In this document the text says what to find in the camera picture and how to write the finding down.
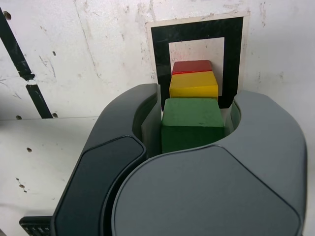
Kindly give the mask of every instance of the black square frame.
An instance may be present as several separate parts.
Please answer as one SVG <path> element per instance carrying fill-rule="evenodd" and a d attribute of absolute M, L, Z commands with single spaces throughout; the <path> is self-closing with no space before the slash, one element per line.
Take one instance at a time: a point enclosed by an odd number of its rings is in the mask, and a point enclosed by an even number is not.
<path fill-rule="evenodd" d="M 170 97 L 171 61 L 169 43 L 224 37 L 223 84 L 219 107 L 228 108 L 237 94 L 240 67 L 243 17 L 152 27 L 157 81 L 161 103 Z"/>

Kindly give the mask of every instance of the black stripe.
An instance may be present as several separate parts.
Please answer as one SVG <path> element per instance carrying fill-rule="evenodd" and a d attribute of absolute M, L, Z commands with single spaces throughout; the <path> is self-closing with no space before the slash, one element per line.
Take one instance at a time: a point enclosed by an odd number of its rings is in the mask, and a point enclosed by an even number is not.
<path fill-rule="evenodd" d="M 28 90 L 31 99 L 33 100 L 34 105 L 36 106 L 40 116 L 43 119 L 52 118 L 47 104 L 44 100 L 43 95 L 41 94 L 38 85 L 26 85 L 26 89 Z"/>
<path fill-rule="evenodd" d="M 32 74 L 31 69 L 28 63 L 25 60 L 25 57 L 20 49 L 18 42 L 16 41 L 12 30 L 5 19 L 5 16 L 2 13 L 0 8 L 0 38 L 8 51 L 16 69 L 19 72 L 19 75 L 26 81 L 34 79 L 35 75 Z M 40 116 L 45 118 L 53 118 L 49 108 L 45 102 L 43 95 L 41 94 L 38 85 L 26 85 L 31 99 L 36 106 Z"/>
<path fill-rule="evenodd" d="M 19 47 L 18 42 L 16 41 L 12 30 L 8 22 L 5 19 L 5 16 L 2 13 L 0 8 L 0 38 L 8 51 L 16 69 L 18 70 L 20 76 L 26 81 L 32 80 L 34 78 L 34 74 L 32 74 L 29 65 L 27 64 L 25 57 Z"/>

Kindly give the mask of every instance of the wooden block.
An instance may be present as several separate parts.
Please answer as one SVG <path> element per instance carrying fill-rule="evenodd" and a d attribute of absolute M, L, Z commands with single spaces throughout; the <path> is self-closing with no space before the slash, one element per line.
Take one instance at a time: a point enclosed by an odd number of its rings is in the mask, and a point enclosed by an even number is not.
<path fill-rule="evenodd" d="M 224 137 L 218 103 L 210 98 L 170 98 L 165 102 L 162 152 L 204 146 Z"/>
<path fill-rule="evenodd" d="M 212 71 L 177 74 L 169 87 L 171 98 L 208 97 L 218 100 L 219 86 Z"/>
<path fill-rule="evenodd" d="M 177 61 L 173 66 L 173 75 L 212 71 L 211 62 L 209 60 L 189 60 Z"/>

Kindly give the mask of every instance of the white surface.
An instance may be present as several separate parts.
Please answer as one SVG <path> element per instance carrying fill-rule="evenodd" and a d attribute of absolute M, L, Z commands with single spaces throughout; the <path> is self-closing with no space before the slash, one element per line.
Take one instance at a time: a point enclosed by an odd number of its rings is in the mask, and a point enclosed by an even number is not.
<path fill-rule="evenodd" d="M 0 229 L 7 236 L 27 235 L 19 226 L 25 215 L 53 214 L 96 119 L 0 121 Z"/>
<path fill-rule="evenodd" d="M 37 119 L 1 122 L 0 228 L 7 236 L 25 235 L 18 220 L 28 210 L 52 210 L 57 204 L 65 185 L 60 179 L 71 174 L 94 122 L 77 117 L 98 116 L 123 91 L 156 81 L 146 22 L 239 12 L 250 15 L 240 88 L 270 96 L 301 125 L 309 152 L 304 236 L 315 235 L 313 1 L 0 0 L 0 6 L 12 15 L 10 27 L 51 112 L 74 118 L 38 119 L 26 82 L 0 43 L 0 119 Z M 18 187 L 16 177 L 29 192 Z"/>
<path fill-rule="evenodd" d="M 171 68 L 176 61 L 209 60 L 222 95 L 224 38 L 183 41 L 169 44 Z"/>

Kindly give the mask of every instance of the wall hole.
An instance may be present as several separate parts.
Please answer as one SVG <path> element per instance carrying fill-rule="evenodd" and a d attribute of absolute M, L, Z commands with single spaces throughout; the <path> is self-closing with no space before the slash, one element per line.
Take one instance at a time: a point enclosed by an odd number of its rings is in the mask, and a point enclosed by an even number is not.
<path fill-rule="evenodd" d="M 9 21 L 9 20 L 11 20 L 11 14 L 10 13 L 8 13 L 7 11 L 4 11 L 3 12 L 3 14 L 4 14 L 4 17 Z"/>

